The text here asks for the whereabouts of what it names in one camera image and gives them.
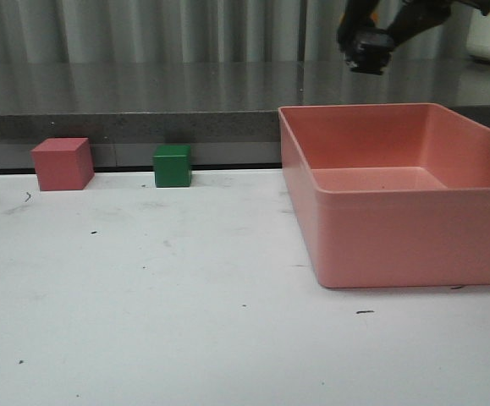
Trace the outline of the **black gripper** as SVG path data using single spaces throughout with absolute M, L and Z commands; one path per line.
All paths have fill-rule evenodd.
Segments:
M 376 0 L 349 0 L 337 30 L 341 52 L 368 52 L 378 48 L 378 33 L 374 30 L 372 15 L 380 2 Z M 403 1 L 405 6 L 423 3 L 426 8 L 402 8 L 391 25 L 388 35 L 399 47 L 426 30 L 442 25 L 451 16 L 453 3 L 477 9 L 483 16 L 490 14 L 490 0 L 432 0 Z

